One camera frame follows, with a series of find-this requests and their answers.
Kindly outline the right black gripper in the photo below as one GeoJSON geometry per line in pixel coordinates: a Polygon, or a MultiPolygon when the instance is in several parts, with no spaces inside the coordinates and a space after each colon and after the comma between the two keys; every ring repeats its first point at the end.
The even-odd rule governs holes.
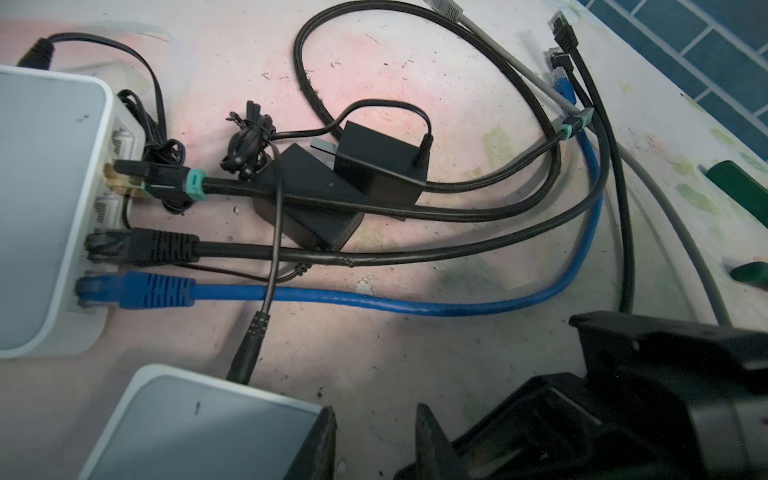
{"type": "Polygon", "coordinates": [[[449,440],[469,479],[763,479],[767,336],[578,314],[584,377],[536,376],[449,440]]]}

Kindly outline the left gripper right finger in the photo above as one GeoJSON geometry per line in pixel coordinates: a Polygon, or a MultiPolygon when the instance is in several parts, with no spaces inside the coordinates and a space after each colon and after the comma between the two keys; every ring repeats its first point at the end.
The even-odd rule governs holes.
{"type": "Polygon", "coordinates": [[[423,403],[416,409],[415,446],[417,479],[470,478],[432,410],[423,403]]]}

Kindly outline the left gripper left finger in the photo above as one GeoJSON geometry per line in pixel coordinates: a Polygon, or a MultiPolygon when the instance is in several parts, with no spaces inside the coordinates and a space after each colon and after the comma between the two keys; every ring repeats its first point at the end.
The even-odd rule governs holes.
{"type": "Polygon", "coordinates": [[[337,422],[332,407],[323,407],[284,480],[332,480],[335,472],[337,422]]]}

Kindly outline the black power adapter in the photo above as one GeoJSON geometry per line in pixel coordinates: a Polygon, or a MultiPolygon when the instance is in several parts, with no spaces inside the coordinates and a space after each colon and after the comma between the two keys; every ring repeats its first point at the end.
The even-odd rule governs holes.
{"type": "MultiPolygon", "coordinates": [[[[277,134],[278,140],[318,137],[328,133],[340,123],[346,122],[338,145],[328,147],[334,157],[334,165],[328,168],[304,150],[292,144],[284,152],[275,151],[267,165],[254,165],[254,156],[230,153],[221,166],[227,171],[237,171],[241,181],[257,186],[272,187],[277,172],[282,170],[286,189],[303,187],[311,193],[351,194],[358,199],[388,200],[402,205],[412,205],[421,195],[421,182],[425,181],[428,169],[428,155],[431,135],[425,135],[420,146],[413,146],[393,137],[347,122],[350,113],[365,107],[386,107],[417,112],[417,107],[394,100],[361,100],[351,104],[337,119],[321,129],[277,133],[270,117],[263,116],[260,108],[248,103],[245,118],[241,119],[241,131],[234,136],[237,140],[263,140],[269,133],[277,134]]],[[[276,141],[268,140],[264,147],[273,148],[276,141]]],[[[271,218],[274,233],[271,251],[270,273],[267,279],[265,298],[260,310],[254,315],[234,359],[230,365],[228,380],[246,384],[249,382],[257,363],[263,339],[270,319],[270,309],[276,286],[281,282],[278,274],[282,238],[288,236],[300,246],[308,249],[338,251],[350,238],[362,221],[360,213],[344,213],[321,209],[288,207],[281,212],[274,200],[257,200],[254,208],[264,218],[271,218]],[[276,213],[283,213],[283,220],[277,220],[276,213]]]]}
{"type": "MultiPolygon", "coordinates": [[[[112,40],[106,37],[79,33],[79,32],[65,32],[57,33],[50,37],[39,38],[36,43],[25,53],[25,55],[18,61],[17,67],[49,70],[52,62],[52,58],[55,51],[55,43],[60,42],[88,42],[99,44],[102,46],[114,48],[125,52],[133,56],[144,67],[147,68],[153,81],[153,87],[155,92],[155,102],[157,107],[158,119],[155,121],[146,111],[143,103],[139,97],[131,90],[124,89],[118,92],[117,98],[127,108],[128,112],[133,115],[135,120],[138,121],[141,128],[144,130],[146,136],[145,147],[142,153],[141,161],[133,161],[128,159],[119,158],[115,160],[113,170],[116,173],[131,177],[133,179],[140,179],[143,183],[139,187],[126,187],[128,190],[142,189],[150,196],[160,200],[163,206],[172,214],[182,214],[186,212],[191,206],[197,202],[202,201],[206,197],[206,194],[211,193],[215,195],[234,195],[252,198],[266,199],[270,195],[275,202],[275,206],[282,205],[281,212],[285,213],[286,205],[299,205],[303,208],[313,208],[315,210],[321,209],[324,211],[345,211],[354,213],[364,213],[363,205],[361,202],[353,202],[352,197],[347,198],[331,198],[331,197],[318,197],[309,194],[303,195],[295,192],[290,192],[286,189],[285,177],[282,170],[275,173],[272,187],[262,188],[259,190],[256,184],[247,183],[245,181],[228,181],[207,178],[204,172],[200,170],[190,169],[184,165],[186,148],[185,146],[175,140],[167,137],[166,118],[164,103],[162,97],[162,90],[155,75],[154,71],[150,67],[149,63],[134,49],[122,44],[116,40],[112,40]]],[[[263,140],[253,141],[237,140],[233,137],[230,153],[243,153],[251,156],[255,155],[256,163],[254,165],[267,165],[265,162],[268,160],[268,156],[264,152],[264,146],[267,145],[268,140],[278,140],[277,134],[269,133],[267,137],[263,137],[263,140]]],[[[283,213],[276,213],[277,220],[283,220],[283,213]]],[[[221,269],[211,269],[208,267],[192,266],[190,262],[197,262],[192,260],[192,254],[184,254],[189,257],[189,260],[182,261],[183,255],[179,253],[173,260],[171,260],[171,247],[157,247],[160,248],[159,252],[166,255],[167,259],[163,260],[147,260],[144,261],[146,265],[161,265],[161,264],[175,264],[180,265],[183,268],[191,268],[196,270],[211,271],[222,274],[231,274],[236,276],[246,277],[245,274],[230,272],[221,269]]]]}

